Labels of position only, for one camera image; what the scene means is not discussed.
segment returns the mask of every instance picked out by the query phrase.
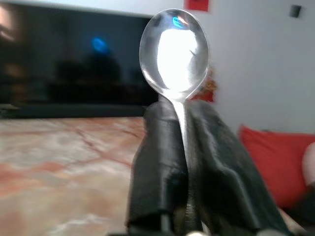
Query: marble floor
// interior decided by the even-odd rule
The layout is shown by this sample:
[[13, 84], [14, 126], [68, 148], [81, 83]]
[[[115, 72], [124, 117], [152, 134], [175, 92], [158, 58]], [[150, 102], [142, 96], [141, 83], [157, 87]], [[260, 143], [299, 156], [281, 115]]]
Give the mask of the marble floor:
[[124, 232], [142, 118], [0, 120], [0, 235]]

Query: black television screen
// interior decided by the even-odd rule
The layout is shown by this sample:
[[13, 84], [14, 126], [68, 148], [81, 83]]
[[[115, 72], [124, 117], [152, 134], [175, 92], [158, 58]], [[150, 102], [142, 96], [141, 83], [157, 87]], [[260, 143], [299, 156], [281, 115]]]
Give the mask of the black television screen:
[[0, 3], [0, 104], [148, 106], [148, 17]]

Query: red cushion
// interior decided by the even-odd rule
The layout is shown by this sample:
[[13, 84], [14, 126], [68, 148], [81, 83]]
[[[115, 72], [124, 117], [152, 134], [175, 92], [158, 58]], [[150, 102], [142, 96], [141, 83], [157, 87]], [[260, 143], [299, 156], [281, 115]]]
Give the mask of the red cushion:
[[302, 159], [315, 135], [256, 131], [242, 126], [240, 139], [280, 207], [291, 207], [307, 187]]

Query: television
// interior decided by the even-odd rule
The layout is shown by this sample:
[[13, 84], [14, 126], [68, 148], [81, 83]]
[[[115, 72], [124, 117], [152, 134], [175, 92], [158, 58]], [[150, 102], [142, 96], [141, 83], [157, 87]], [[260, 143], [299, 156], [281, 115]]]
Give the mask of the television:
[[12, 118], [142, 116], [158, 100], [139, 65], [149, 20], [0, 3], [0, 104]]

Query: white wall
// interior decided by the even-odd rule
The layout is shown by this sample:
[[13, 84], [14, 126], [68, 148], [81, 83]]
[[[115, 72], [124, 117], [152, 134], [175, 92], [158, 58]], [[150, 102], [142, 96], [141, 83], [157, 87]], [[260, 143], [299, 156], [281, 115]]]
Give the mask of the white wall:
[[[24, 0], [153, 15], [183, 0]], [[290, 18], [291, 4], [306, 8]], [[219, 84], [216, 110], [239, 125], [315, 132], [315, 1], [213, 0], [194, 12], [211, 44]]]

